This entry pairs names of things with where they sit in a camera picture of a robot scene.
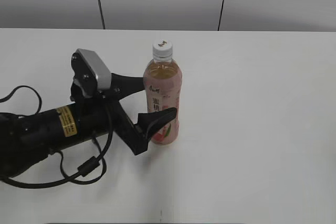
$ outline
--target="white bottle cap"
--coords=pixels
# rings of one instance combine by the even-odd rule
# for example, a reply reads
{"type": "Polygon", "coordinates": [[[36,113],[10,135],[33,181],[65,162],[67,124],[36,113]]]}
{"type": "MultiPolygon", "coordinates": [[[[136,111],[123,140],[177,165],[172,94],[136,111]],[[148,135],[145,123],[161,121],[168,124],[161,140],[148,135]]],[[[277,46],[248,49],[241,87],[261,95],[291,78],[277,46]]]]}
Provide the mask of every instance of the white bottle cap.
{"type": "Polygon", "coordinates": [[[159,39],[153,43],[153,58],[156,61],[173,59],[173,44],[169,40],[159,39]]]}

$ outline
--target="pink bottle label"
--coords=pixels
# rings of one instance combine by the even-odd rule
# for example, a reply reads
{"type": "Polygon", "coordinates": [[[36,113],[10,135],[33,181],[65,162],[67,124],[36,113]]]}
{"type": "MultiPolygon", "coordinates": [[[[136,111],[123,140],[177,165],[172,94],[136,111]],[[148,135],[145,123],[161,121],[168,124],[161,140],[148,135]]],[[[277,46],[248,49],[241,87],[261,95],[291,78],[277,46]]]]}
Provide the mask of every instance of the pink bottle label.
{"type": "Polygon", "coordinates": [[[178,107],[181,84],[182,80],[178,75],[166,80],[158,80],[150,76],[145,77],[148,112],[162,111],[172,107],[177,108],[176,119],[168,123],[152,137],[154,143],[168,144],[177,138],[179,133],[178,107]]]}

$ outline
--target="yellow label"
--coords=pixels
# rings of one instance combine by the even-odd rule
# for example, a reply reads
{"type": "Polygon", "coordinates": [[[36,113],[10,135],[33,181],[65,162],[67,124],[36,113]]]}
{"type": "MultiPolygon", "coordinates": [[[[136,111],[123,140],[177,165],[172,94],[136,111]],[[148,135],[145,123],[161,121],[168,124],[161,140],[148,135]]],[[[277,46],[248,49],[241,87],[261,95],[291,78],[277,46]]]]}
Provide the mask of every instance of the yellow label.
{"type": "Polygon", "coordinates": [[[64,136],[69,137],[76,135],[77,134],[76,124],[69,108],[67,106],[64,106],[56,109],[56,111],[59,113],[59,119],[63,127],[64,136]]]}

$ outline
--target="white table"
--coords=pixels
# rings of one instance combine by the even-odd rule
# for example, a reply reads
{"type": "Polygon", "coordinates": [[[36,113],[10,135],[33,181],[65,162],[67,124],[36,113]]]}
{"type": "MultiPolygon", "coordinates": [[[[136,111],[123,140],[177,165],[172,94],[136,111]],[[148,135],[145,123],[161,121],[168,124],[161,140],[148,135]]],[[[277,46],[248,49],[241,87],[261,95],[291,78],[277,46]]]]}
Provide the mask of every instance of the white table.
{"type": "MultiPolygon", "coordinates": [[[[156,38],[173,41],[183,71],[178,140],[133,156],[115,136],[90,186],[0,183],[1,223],[336,223],[335,33],[0,29],[0,97],[27,84],[43,110],[65,105],[77,48],[141,76],[156,38]]],[[[36,100],[18,91],[0,111],[32,113],[36,100]]],[[[122,105],[135,121],[145,93],[122,105]]],[[[66,170],[95,153],[66,150],[66,170]]],[[[54,155],[16,179],[57,180],[58,165],[54,155]]]]}

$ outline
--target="plastic bottle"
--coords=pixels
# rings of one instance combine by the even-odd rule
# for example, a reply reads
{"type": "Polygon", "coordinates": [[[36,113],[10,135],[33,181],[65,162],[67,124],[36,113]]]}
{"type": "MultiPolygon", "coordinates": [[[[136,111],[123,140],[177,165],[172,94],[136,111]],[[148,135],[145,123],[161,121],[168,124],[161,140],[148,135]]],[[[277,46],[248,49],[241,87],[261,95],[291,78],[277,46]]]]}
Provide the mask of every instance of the plastic bottle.
{"type": "Polygon", "coordinates": [[[155,144],[172,143],[179,133],[178,107],[182,85],[182,72],[173,60],[173,44],[168,40],[153,43],[153,60],[143,75],[148,112],[177,108],[177,117],[153,137],[155,144]]]}

